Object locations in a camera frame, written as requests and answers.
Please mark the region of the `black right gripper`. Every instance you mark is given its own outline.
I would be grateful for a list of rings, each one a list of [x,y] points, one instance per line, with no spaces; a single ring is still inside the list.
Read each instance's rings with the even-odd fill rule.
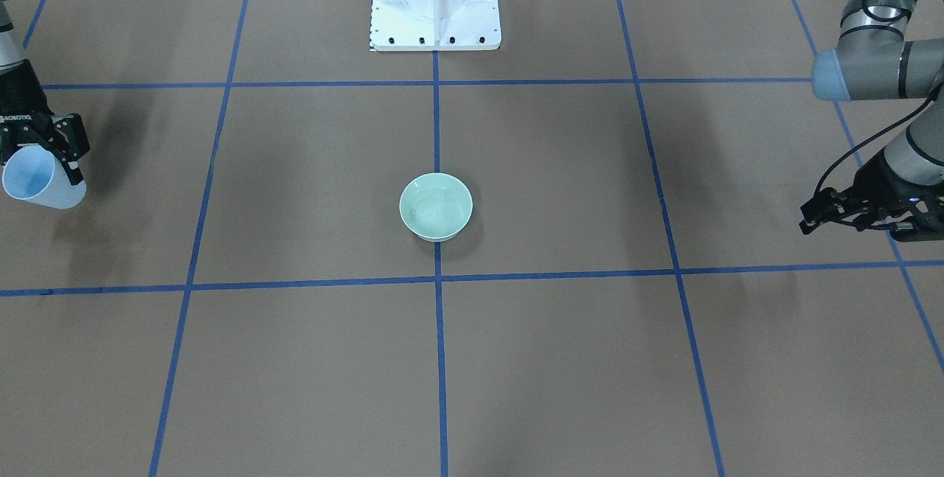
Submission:
[[[23,147],[38,145],[62,162],[69,184],[84,182],[80,160],[91,150],[79,114],[51,111],[29,60],[4,70],[1,77],[1,160],[5,165]]]

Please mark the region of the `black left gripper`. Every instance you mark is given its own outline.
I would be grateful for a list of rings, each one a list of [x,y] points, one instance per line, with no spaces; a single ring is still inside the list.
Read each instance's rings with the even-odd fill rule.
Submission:
[[[802,234],[833,224],[858,232],[887,229],[900,243],[943,239],[941,177],[932,185],[907,181],[881,151],[857,171],[850,192],[817,191],[800,207]]]

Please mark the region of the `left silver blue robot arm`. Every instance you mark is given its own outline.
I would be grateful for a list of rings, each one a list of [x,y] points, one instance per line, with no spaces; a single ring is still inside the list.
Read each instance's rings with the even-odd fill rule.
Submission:
[[[800,207],[799,228],[826,224],[882,231],[900,243],[942,239],[943,41],[906,39],[918,0],[847,0],[836,46],[816,55],[818,100],[918,100],[891,124],[897,136],[864,162],[845,190],[821,177]]]

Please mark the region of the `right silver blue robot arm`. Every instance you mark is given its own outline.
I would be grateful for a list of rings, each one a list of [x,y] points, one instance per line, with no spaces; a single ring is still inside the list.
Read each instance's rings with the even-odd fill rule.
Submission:
[[[15,0],[2,0],[2,4]],[[78,162],[91,147],[79,114],[54,114],[28,60],[23,41],[5,6],[1,7],[2,166],[31,145],[50,153],[69,184],[83,184]]]

